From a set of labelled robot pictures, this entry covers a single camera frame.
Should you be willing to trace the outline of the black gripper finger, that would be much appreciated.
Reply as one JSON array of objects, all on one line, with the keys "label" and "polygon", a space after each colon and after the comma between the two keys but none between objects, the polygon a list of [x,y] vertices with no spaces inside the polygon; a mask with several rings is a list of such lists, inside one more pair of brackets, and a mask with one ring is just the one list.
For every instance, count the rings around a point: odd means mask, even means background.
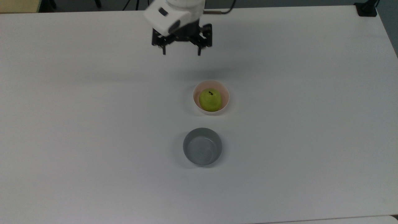
[{"label": "black gripper finger", "polygon": [[197,27],[193,34],[193,44],[197,46],[197,55],[201,55],[202,49],[213,46],[213,25],[205,24]]},{"label": "black gripper finger", "polygon": [[162,49],[162,54],[166,55],[166,46],[170,44],[169,39],[167,37],[164,37],[158,31],[155,29],[152,29],[152,39],[151,39],[151,45],[159,47]]}]

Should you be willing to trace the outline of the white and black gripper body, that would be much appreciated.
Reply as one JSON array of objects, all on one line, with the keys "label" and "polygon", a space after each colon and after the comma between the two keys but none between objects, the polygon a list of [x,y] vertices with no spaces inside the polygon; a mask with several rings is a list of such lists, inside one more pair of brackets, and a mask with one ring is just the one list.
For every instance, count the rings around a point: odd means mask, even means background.
[{"label": "white and black gripper body", "polygon": [[144,17],[152,29],[169,40],[192,42],[203,10],[203,0],[154,0]]}]

